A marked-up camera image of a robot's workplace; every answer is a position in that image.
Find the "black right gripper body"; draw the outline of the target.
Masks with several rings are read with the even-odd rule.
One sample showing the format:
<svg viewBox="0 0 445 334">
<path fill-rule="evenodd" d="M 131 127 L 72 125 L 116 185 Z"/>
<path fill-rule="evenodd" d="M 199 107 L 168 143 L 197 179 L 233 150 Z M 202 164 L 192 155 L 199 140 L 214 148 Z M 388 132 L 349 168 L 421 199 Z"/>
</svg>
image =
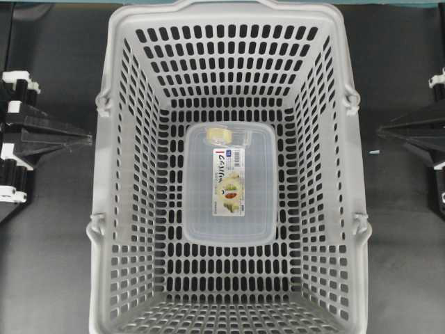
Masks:
<svg viewBox="0 0 445 334">
<path fill-rule="evenodd" d="M 444 212 L 444 68 L 442 68 L 441 74 L 436 74 L 429 79 L 428 85 L 433 90 L 434 108 L 439 114 L 439 119 L 432 126 L 434 130 L 438 131 L 435 137 L 437 148 L 433 158 L 433 170 L 437 186 L 438 209 L 439 212 Z"/>
</svg>

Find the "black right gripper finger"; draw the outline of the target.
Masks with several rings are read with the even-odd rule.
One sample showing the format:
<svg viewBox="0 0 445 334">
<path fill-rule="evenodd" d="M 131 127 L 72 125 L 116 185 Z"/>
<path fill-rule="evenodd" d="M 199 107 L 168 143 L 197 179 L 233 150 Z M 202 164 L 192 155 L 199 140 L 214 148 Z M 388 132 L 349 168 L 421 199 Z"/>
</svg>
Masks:
<svg viewBox="0 0 445 334">
<path fill-rule="evenodd" d="M 378 133 L 396 129 L 444 129 L 444 104 L 431 104 L 398 116 L 381 125 Z"/>
<path fill-rule="evenodd" d="M 425 165 L 433 167 L 434 153 L 437 148 L 435 140 L 437 130 L 434 129 L 396 129 L 378 136 L 391 139 L 423 160 Z"/>
</svg>

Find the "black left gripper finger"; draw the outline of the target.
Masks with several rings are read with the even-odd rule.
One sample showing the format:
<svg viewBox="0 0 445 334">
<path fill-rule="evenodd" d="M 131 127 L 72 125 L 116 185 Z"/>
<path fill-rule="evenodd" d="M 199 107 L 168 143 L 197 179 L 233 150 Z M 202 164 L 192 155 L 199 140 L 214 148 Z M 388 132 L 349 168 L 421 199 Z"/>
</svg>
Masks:
<svg viewBox="0 0 445 334">
<path fill-rule="evenodd" d="M 38 129 L 44 132 L 67 134 L 73 136 L 88 136 L 89 133 L 79 127 L 59 120 L 33 106 L 27 104 L 9 104 L 7 125 Z"/>
<path fill-rule="evenodd" d="M 91 146 L 92 136 L 48 134 L 22 129 L 12 134 L 12 158 L 29 166 L 37 166 L 43 155 L 57 151 L 72 151 L 81 146 Z"/>
</svg>

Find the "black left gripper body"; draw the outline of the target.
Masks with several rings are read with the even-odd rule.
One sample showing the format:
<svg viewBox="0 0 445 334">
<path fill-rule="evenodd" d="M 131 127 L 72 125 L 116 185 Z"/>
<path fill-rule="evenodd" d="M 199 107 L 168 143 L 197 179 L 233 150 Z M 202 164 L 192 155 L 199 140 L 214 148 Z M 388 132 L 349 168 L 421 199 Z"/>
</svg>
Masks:
<svg viewBox="0 0 445 334">
<path fill-rule="evenodd" d="M 26 181 L 31 163 L 19 156 L 22 127 L 7 122 L 8 116 L 19 116 L 21 108 L 35 106 L 39 84 L 26 70 L 1 73 L 1 202 L 25 203 Z"/>
</svg>

